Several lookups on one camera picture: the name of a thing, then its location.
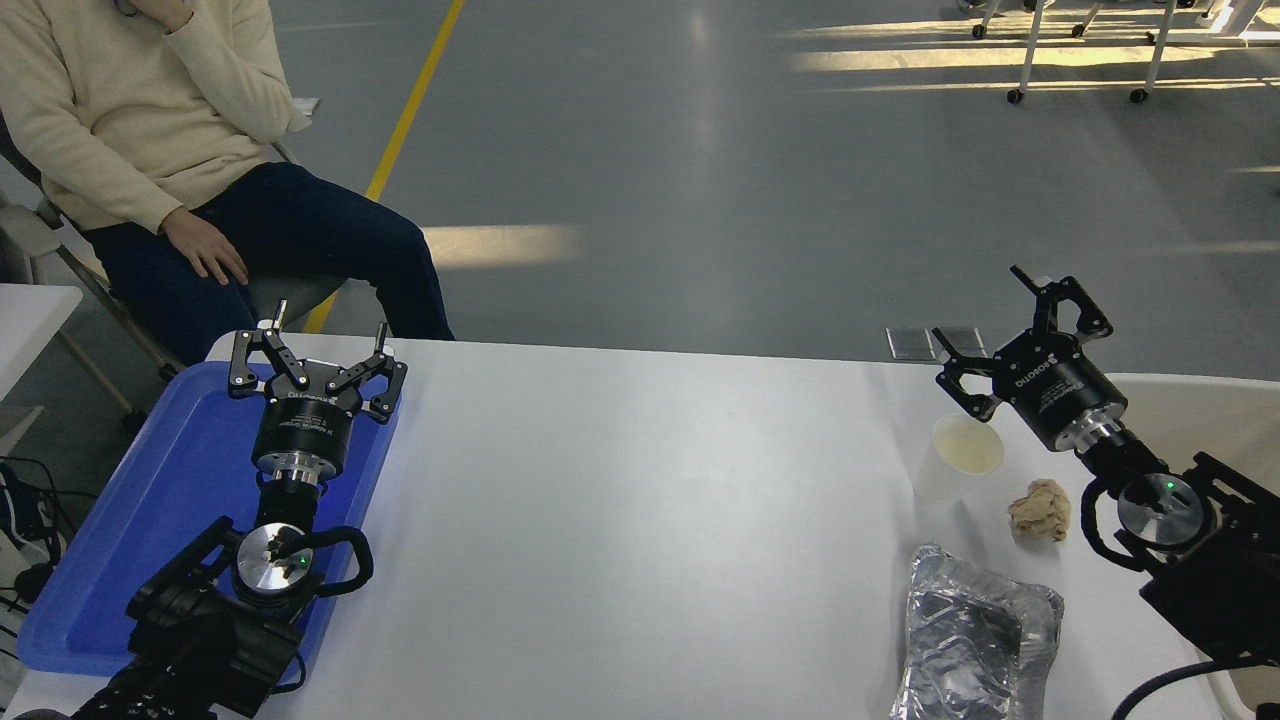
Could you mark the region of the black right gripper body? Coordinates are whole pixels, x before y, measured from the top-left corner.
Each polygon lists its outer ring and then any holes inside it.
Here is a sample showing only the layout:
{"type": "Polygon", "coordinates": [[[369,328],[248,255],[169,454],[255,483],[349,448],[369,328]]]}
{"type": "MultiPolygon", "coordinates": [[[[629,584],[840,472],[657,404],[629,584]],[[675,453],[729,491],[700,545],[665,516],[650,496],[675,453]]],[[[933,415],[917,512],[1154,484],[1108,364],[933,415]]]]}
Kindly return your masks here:
{"type": "Polygon", "coordinates": [[[1074,447],[1069,428],[1089,415],[1117,420],[1128,400],[1060,331],[1024,331],[992,357],[992,389],[1050,451],[1074,447]]]}

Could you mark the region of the person's right hand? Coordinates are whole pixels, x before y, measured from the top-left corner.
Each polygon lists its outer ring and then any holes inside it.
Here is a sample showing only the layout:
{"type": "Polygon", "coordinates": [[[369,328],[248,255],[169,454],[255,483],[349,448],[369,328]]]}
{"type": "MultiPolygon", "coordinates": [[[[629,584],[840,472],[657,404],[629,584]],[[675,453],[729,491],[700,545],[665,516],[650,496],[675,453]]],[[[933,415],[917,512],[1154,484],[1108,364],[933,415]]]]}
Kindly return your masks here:
{"type": "Polygon", "coordinates": [[[228,286],[250,283],[248,268],[236,246],[210,222],[186,208],[170,211],[160,223],[170,245],[201,278],[228,286]]]}

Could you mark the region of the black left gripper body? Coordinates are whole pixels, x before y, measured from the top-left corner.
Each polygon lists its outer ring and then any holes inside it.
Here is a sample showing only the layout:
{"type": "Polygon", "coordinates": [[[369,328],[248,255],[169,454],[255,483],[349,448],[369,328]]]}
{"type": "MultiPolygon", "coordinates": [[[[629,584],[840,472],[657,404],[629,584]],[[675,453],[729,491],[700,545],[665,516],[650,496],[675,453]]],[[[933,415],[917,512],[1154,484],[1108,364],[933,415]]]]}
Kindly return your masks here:
{"type": "Polygon", "coordinates": [[[305,360],[308,384],[302,389],[287,374],[274,375],[266,384],[268,402],[251,459],[268,462],[273,456],[310,454],[325,462],[344,462],[362,398],[352,388],[328,393],[328,384],[342,372],[335,364],[305,360]]]}

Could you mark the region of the person's left hand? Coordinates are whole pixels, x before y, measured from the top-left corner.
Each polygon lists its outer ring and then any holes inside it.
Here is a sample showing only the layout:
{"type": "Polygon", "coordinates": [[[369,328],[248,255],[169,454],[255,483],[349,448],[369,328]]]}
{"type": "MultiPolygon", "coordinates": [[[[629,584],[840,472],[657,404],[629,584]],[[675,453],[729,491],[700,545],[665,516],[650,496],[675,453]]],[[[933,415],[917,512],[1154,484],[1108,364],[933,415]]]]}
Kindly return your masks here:
{"type": "Polygon", "coordinates": [[[184,28],[195,17],[195,10],[178,0],[113,1],[114,8],[129,18],[146,17],[164,28],[166,35],[184,28]]]}

